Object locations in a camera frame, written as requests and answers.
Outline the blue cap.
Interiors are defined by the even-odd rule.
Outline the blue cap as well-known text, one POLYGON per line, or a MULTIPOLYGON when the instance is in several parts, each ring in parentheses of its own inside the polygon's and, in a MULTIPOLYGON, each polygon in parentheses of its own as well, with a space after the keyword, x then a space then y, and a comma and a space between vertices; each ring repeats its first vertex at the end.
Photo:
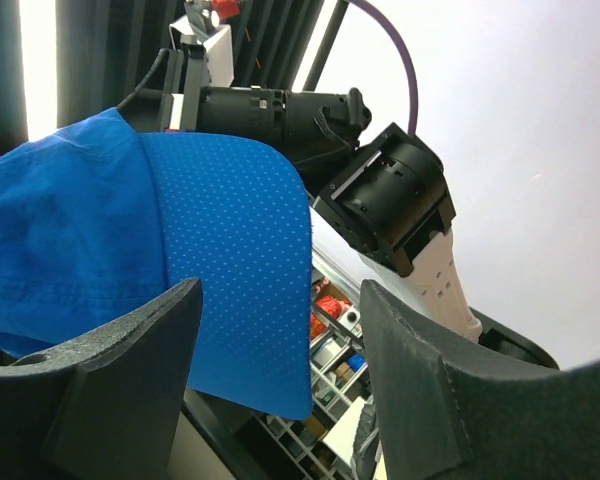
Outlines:
POLYGON ((312 410, 308 196, 273 147, 108 109, 0 157, 0 350, 22 357, 202 283, 192 389, 312 410))

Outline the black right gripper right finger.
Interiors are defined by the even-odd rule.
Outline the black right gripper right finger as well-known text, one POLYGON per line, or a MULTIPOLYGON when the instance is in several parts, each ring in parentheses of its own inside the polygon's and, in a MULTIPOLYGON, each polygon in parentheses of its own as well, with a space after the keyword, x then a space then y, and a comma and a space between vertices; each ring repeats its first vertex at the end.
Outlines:
POLYGON ((480 346, 373 280, 365 356, 391 479, 600 479, 600 360, 560 371, 480 346))

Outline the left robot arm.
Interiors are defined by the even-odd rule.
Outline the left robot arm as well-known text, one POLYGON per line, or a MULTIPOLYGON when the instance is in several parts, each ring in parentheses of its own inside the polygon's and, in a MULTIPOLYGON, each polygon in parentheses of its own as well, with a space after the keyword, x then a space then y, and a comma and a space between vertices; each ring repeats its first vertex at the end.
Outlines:
POLYGON ((144 131, 229 134, 282 153, 313 210, 414 310, 499 353, 554 367, 541 347, 471 309, 453 258, 456 211, 439 157, 345 94, 216 85, 201 50, 163 48, 118 110, 144 131))

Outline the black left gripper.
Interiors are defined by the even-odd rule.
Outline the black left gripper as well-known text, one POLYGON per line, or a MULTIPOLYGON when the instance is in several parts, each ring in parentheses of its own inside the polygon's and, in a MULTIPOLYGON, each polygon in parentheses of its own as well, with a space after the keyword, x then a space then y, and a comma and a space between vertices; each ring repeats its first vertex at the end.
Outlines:
POLYGON ((161 48, 117 111, 138 132, 195 131, 202 90, 209 85, 203 47, 161 48))

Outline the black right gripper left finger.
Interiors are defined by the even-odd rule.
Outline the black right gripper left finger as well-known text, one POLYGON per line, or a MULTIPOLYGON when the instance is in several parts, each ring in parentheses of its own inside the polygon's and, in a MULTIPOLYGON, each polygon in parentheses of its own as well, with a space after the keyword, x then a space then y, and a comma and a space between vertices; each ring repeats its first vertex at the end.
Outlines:
POLYGON ((0 479, 165 479, 203 306, 186 279, 0 366, 0 479))

